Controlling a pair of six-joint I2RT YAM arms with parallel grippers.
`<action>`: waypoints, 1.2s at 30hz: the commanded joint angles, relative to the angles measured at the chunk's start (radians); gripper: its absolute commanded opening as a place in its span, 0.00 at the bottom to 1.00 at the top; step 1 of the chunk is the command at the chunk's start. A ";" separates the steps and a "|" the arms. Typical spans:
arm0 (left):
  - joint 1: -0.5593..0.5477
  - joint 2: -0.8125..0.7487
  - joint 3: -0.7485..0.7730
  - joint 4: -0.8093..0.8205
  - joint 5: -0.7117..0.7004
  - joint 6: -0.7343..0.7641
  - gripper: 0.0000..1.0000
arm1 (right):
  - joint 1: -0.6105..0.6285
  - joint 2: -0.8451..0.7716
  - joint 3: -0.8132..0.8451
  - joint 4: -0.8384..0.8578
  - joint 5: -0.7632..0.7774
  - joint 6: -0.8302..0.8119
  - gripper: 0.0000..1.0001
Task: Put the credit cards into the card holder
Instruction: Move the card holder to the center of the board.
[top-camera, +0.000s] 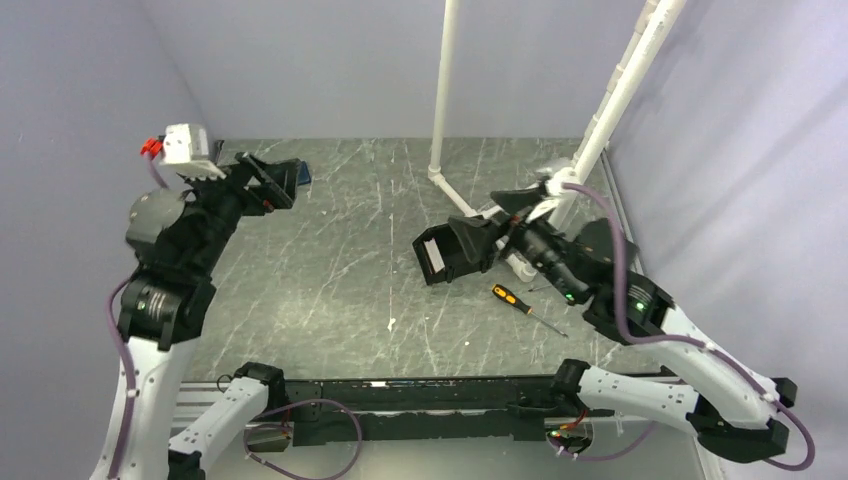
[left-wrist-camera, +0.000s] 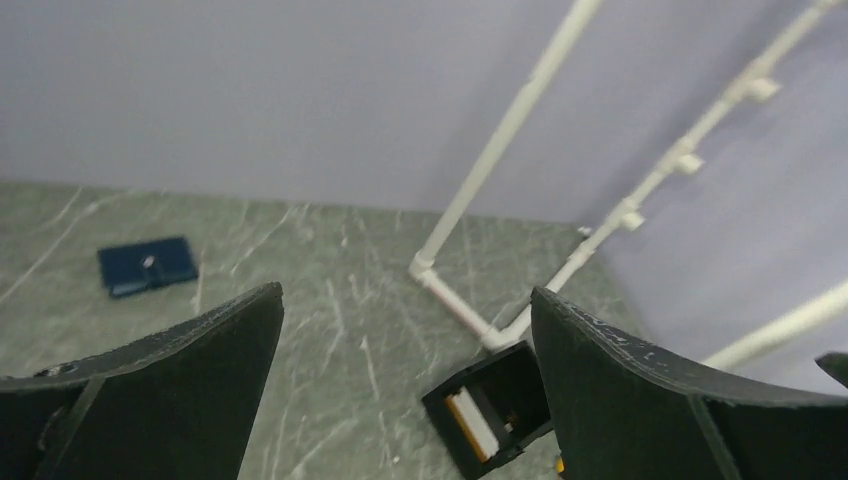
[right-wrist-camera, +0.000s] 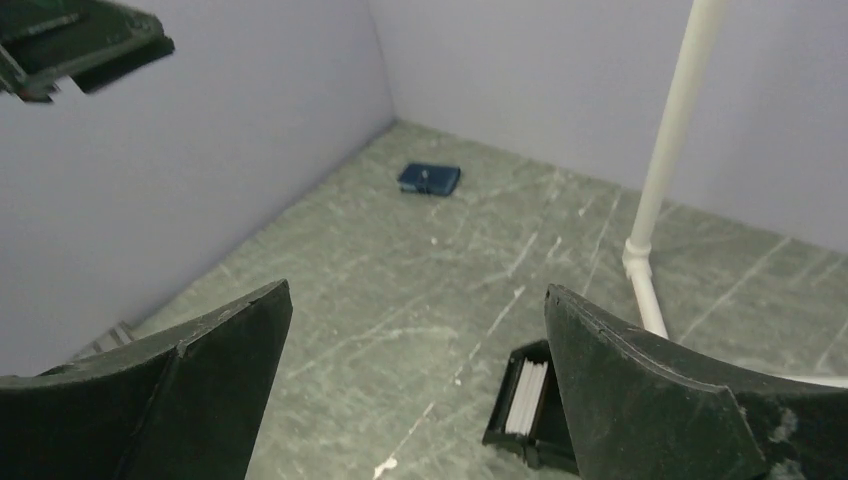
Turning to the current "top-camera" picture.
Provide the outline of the blue card holder wallet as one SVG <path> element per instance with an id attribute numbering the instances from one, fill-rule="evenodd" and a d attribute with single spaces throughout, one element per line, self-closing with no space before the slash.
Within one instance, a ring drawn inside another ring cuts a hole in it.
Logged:
<path id="1" fill-rule="evenodd" d="M 311 185 L 313 182 L 312 171 L 306 161 L 300 162 L 299 173 L 297 177 L 297 185 L 298 186 L 307 186 Z"/>

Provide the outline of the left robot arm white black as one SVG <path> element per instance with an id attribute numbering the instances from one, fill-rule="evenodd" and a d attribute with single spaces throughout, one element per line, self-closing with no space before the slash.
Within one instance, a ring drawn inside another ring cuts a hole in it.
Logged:
<path id="1" fill-rule="evenodd" d="M 292 208 L 299 159 L 240 152 L 220 177 L 158 188 L 131 207 L 125 235 L 137 262 L 106 304 L 119 354 L 117 390 L 96 479 L 202 479 L 246 424 L 287 406 L 283 372 L 249 363 L 221 399 L 180 432 L 173 417 L 216 289 L 213 270 L 239 222 Z"/>

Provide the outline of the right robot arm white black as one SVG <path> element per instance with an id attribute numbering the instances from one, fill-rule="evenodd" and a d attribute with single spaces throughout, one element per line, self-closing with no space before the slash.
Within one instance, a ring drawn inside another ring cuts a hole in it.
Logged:
<path id="1" fill-rule="evenodd" d="M 449 235 L 470 263 L 516 253 L 532 263 L 584 320 L 620 345 L 652 356 L 678 378 L 662 384 L 614 374 L 584 361 L 562 362 L 551 385 L 557 411 L 606 409 L 687 433 L 710 453 L 739 464 L 778 466 L 798 420 L 796 384 L 756 373 L 703 333 L 672 297 L 631 270 L 635 246 L 607 216 L 573 238 L 549 222 L 543 187 L 496 191 L 489 218 L 452 217 Z"/>

